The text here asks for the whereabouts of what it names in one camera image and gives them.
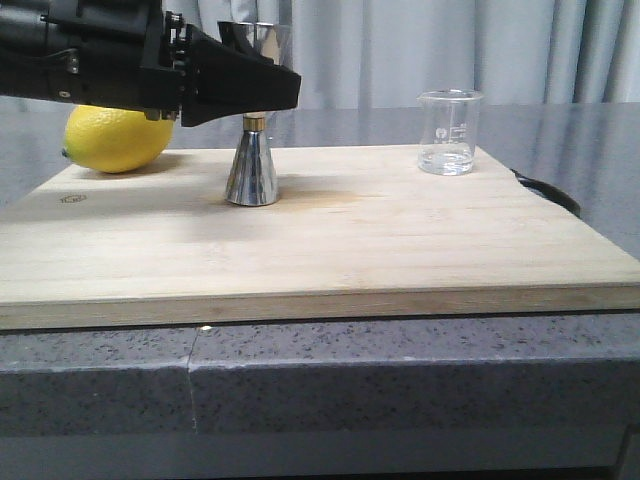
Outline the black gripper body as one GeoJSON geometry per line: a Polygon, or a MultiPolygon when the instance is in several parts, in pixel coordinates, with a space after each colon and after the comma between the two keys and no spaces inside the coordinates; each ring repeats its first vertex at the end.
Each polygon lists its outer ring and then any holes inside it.
{"type": "Polygon", "coordinates": [[[185,27],[160,1],[4,1],[1,93],[174,119],[185,27]]]}

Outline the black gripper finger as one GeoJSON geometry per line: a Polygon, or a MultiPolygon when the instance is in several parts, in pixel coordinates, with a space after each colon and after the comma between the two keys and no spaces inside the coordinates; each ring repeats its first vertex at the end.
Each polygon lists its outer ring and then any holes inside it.
{"type": "Polygon", "coordinates": [[[192,25],[187,27],[186,40],[182,126],[298,105],[301,76],[290,67],[236,52],[192,25]]]}
{"type": "Polygon", "coordinates": [[[277,27],[269,23],[219,21],[222,43],[252,58],[278,64],[277,27]]]}

